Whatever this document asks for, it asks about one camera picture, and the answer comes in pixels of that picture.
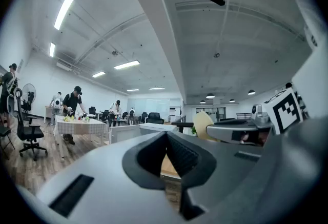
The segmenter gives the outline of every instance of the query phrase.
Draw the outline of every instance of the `white cube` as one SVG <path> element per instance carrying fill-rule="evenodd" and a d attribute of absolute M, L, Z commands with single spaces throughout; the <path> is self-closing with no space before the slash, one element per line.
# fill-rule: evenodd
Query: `white cube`
<path fill-rule="evenodd" d="M 285 132 L 291 125 L 303 121 L 301 109 L 291 88 L 279 92 L 262 105 L 268 113 L 277 135 Z"/>

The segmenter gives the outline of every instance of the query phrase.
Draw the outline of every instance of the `beige chair backrest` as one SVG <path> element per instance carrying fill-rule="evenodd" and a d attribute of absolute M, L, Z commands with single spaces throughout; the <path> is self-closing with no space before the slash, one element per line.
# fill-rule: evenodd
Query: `beige chair backrest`
<path fill-rule="evenodd" d="M 193 117 L 194 127 L 197 135 L 201 139 L 219 141 L 216 138 L 210 137 L 206 132 L 206 127 L 214 125 L 213 120 L 204 111 L 200 111 Z"/>

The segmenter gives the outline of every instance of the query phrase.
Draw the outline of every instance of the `black cap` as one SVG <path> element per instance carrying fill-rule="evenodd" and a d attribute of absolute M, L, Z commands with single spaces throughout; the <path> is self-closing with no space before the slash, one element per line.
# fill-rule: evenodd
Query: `black cap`
<path fill-rule="evenodd" d="M 17 64 L 12 64 L 11 66 L 9 66 L 9 68 L 12 68 L 16 71 L 17 70 Z"/>
<path fill-rule="evenodd" d="M 74 91 L 78 92 L 79 94 L 82 94 L 81 91 L 82 91 L 82 88 L 81 87 L 75 87 L 74 88 Z"/>

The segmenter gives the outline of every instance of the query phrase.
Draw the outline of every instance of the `standing fan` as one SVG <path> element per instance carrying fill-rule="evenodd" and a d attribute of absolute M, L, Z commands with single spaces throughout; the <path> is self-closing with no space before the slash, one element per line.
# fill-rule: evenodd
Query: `standing fan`
<path fill-rule="evenodd" d="M 27 111 L 31 111 L 31 105 L 34 102 L 35 98 L 36 98 L 36 90 L 35 87 L 32 84 L 26 84 L 23 87 L 22 90 L 23 94 L 22 94 L 22 99 L 23 99 L 23 104 L 22 104 L 22 108 L 24 109 L 24 113 L 25 113 L 25 118 L 24 120 L 29 120 L 27 118 L 28 116 L 28 112 Z"/>

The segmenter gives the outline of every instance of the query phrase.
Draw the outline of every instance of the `linear ceiling light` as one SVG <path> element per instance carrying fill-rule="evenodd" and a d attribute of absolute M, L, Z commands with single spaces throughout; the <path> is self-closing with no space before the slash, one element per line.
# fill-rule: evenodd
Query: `linear ceiling light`
<path fill-rule="evenodd" d="M 139 61 L 133 61 L 133 62 L 129 62 L 120 66 L 115 66 L 114 68 L 116 70 L 122 69 L 122 68 L 126 68 L 126 67 L 131 67 L 131 66 L 137 66 L 140 65 Z"/>
<path fill-rule="evenodd" d="M 215 98 L 214 94 L 212 93 L 209 93 L 207 96 L 206 96 L 207 99 L 211 99 L 211 98 Z"/>
<path fill-rule="evenodd" d="M 92 77 L 96 78 L 96 77 L 101 76 L 101 75 L 103 75 L 103 74 L 105 74 L 105 73 L 104 73 L 104 72 L 99 72 L 99 73 L 97 73 L 97 74 L 94 74 Z"/>
<path fill-rule="evenodd" d="M 254 91 L 254 90 L 250 90 L 250 91 L 248 92 L 248 95 L 255 95 L 255 91 Z"/>
<path fill-rule="evenodd" d="M 158 90 L 158 89 L 165 89 L 165 87 L 155 87 L 155 88 L 150 88 L 149 90 Z"/>
<path fill-rule="evenodd" d="M 53 44 L 53 43 L 50 44 L 50 52 L 49 52 L 49 54 L 50 54 L 51 57 L 53 57 L 53 54 L 55 52 L 55 46 L 56 45 Z"/>
<path fill-rule="evenodd" d="M 55 28 L 57 30 L 60 29 L 60 26 L 62 25 L 64 17 L 65 17 L 65 15 L 66 15 L 66 13 L 67 13 L 68 9 L 70 8 L 73 1 L 74 0 L 64 0 L 63 5 L 61 6 L 61 9 L 58 13 L 58 16 L 57 16 L 57 19 L 56 19 L 56 22 L 55 22 Z"/>

